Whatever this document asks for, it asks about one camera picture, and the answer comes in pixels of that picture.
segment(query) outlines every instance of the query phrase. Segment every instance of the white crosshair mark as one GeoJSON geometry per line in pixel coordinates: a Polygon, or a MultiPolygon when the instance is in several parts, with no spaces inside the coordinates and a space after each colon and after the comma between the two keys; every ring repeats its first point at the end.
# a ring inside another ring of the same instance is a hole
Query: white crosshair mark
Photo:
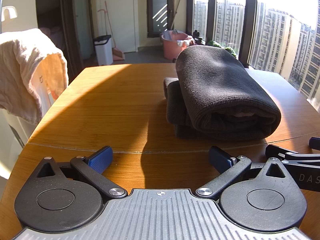
{"type": "Polygon", "coordinates": [[[157,195],[159,195],[159,196],[164,196],[166,193],[164,193],[163,191],[159,191],[159,192],[157,192],[157,195]]]}

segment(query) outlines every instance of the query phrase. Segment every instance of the folded dark gray garment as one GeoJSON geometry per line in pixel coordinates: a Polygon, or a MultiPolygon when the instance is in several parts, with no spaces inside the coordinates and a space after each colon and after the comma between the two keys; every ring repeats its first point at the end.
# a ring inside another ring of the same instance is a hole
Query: folded dark gray garment
{"type": "Polygon", "coordinates": [[[176,61],[178,78],[164,80],[167,120],[178,137],[262,139],[281,120],[279,108],[224,49],[191,46],[176,61]]]}

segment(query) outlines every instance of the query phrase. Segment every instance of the gray ribbed metal plate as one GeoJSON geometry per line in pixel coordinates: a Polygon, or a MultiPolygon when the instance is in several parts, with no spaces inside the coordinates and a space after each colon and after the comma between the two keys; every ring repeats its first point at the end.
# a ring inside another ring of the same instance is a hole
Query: gray ribbed metal plate
{"type": "Polygon", "coordinates": [[[18,240],[306,240],[296,228],[263,234],[227,220],[212,200],[199,199],[187,189],[135,189],[123,199],[110,200],[102,214],[77,230],[45,234],[29,228],[18,240]]]}

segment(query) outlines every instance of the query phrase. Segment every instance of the white cloth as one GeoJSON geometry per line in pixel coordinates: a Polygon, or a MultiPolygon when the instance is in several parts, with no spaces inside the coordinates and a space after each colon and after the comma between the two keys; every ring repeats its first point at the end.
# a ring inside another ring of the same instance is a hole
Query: white cloth
{"type": "Polygon", "coordinates": [[[31,79],[42,60],[45,83],[57,98],[68,86],[62,51],[39,29],[0,34],[0,108],[36,125],[44,112],[31,79]]]}

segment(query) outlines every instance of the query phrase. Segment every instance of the black trash can lid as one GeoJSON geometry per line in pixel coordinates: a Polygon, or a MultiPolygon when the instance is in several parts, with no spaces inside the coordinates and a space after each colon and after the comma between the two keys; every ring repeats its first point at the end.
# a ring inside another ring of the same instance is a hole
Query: black trash can lid
{"type": "Polygon", "coordinates": [[[111,35],[103,35],[103,36],[99,36],[93,39],[94,42],[99,42],[99,41],[109,41],[109,39],[111,38],[111,35]]]}

